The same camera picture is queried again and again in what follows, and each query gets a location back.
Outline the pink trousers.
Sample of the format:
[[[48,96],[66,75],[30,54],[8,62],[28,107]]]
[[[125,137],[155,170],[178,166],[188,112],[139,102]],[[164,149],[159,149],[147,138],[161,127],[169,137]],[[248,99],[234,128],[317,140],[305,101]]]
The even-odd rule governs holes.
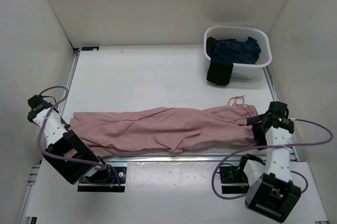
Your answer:
[[[135,112],[76,112],[71,130],[97,155],[204,150],[255,143],[247,119],[258,115],[253,105],[227,104],[204,110],[159,107]]]

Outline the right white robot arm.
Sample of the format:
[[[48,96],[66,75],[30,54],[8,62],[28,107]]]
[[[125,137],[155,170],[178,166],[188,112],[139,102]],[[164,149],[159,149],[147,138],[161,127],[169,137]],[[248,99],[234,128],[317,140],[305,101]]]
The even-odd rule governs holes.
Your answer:
[[[289,147],[294,123],[288,115],[287,104],[272,101],[267,112],[247,120],[257,149],[267,150],[266,161],[249,158],[236,169],[239,180],[249,182],[246,208],[279,223],[286,220],[301,196],[290,171]]]

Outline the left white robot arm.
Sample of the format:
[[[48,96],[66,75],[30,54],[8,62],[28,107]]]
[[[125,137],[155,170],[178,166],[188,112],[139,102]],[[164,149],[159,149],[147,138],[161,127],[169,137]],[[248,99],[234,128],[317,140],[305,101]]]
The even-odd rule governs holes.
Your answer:
[[[27,119],[40,127],[41,136],[46,139],[46,146],[41,146],[43,157],[67,182],[107,184],[109,188],[113,183],[121,183],[115,168],[107,166],[70,130],[70,125],[44,96],[35,95],[27,102],[31,108]]]

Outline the white plastic basket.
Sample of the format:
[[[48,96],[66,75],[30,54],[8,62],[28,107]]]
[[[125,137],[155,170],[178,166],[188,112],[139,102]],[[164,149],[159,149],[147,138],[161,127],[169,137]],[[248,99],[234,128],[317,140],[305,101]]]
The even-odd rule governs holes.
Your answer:
[[[214,25],[209,27],[204,33],[203,62],[205,71],[208,71],[211,61],[211,58],[206,52],[206,40],[209,37],[213,37],[217,40],[236,39],[240,42],[246,41],[249,37],[257,40],[257,43],[261,49],[259,59],[253,65],[234,63],[231,75],[232,78],[253,79],[272,61],[269,38],[263,31],[253,27]]]

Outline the black garment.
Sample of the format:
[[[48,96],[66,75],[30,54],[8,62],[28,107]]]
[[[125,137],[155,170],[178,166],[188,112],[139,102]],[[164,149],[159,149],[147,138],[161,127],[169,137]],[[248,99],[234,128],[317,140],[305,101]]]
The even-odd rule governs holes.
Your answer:
[[[213,37],[206,40],[206,54],[211,59],[206,80],[219,86],[227,86],[233,71],[233,59],[221,41]]]

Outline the dark blue garment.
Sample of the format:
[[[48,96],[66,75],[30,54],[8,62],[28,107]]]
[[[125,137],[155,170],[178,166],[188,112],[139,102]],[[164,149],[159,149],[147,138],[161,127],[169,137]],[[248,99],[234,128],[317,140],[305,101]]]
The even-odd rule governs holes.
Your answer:
[[[248,37],[245,42],[236,39],[217,40],[211,49],[211,58],[236,64],[255,64],[261,48],[256,39]]]

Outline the blue corner label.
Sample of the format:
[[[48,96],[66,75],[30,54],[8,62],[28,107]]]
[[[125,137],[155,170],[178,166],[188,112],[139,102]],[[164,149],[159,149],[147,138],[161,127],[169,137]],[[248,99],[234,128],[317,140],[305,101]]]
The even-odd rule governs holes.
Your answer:
[[[99,46],[84,46],[81,48],[81,51],[98,51],[99,49]]]

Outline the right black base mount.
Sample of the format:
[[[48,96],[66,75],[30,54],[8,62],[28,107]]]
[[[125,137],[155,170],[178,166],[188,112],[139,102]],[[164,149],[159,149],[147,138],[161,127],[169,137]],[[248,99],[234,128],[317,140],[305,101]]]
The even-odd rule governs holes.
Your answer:
[[[246,174],[237,166],[221,166],[217,172],[220,175],[222,194],[245,194],[249,189]]]

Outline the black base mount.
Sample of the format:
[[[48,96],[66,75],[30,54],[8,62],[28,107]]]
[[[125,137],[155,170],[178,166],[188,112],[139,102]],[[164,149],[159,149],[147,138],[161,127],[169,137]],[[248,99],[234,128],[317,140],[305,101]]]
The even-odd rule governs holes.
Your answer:
[[[217,172],[220,175],[222,194],[245,194],[249,189],[246,174],[237,166],[221,166]]]
[[[127,167],[114,167],[116,173],[108,168],[104,171],[93,171],[83,177],[77,184],[78,192],[124,192]]]

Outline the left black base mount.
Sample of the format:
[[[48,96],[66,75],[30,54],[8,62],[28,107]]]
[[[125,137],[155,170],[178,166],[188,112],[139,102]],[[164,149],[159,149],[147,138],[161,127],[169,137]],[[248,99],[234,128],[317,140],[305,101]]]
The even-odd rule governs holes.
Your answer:
[[[93,171],[83,177],[77,184],[78,192],[124,192],[127,167],[114,167],[116,173],[108,168],[104,171]]]

